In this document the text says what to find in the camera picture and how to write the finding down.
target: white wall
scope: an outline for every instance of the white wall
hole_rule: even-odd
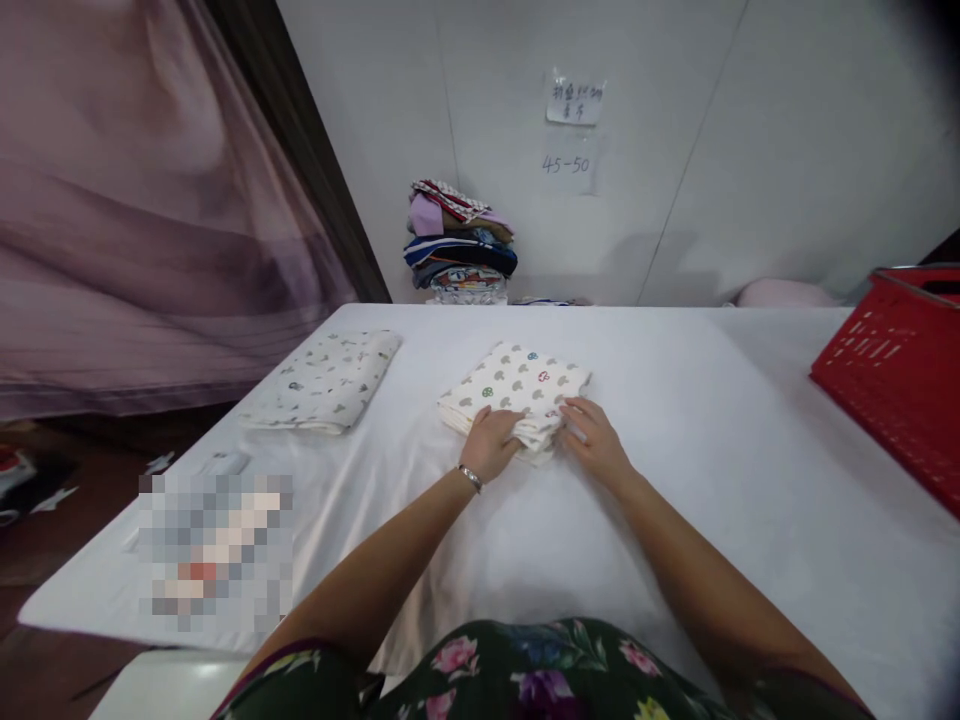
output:
[[[420,177],[516,226],[514,296],[603,304],[844,293],[960,225],[952,118],[883,0],[278,4],[395,301],[423,297],[400,256]],[[553,66],[608,81],[597,197],[540,186]]]

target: paper note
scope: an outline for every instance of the paper note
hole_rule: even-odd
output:
[[[603,107],[606,81],[567,77],[554,71],[547,98],[547,120],[566,125],[596,125]]]
[[[545,189],[564,195],[594,195],[594,172],[600,141],[592,132],[573,128],[547,131],[540,155]]]

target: white blanket with mushroom print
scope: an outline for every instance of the white blanket with mushroom print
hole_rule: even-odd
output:
[[[513,429],[524,445],[517,457],[540,465],[553,455],[563,398],[583,395],[589,382],[590,372],[575,363],[501,342],[437,406],[443,422],[464,435],[486,405],[524,413]]]
[[[240,424],[339,435],[359,419],[400,343],[389,330],[311,338],[241,411]]]

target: white stool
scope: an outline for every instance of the white stool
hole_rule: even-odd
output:
[[[134,658],[90,720],[207,720],[249,658],[206,650],[153,650]]]

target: red basket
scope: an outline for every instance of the red basket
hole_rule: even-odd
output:
[[[960,519],[960,266],[870,280],[810,377]]]

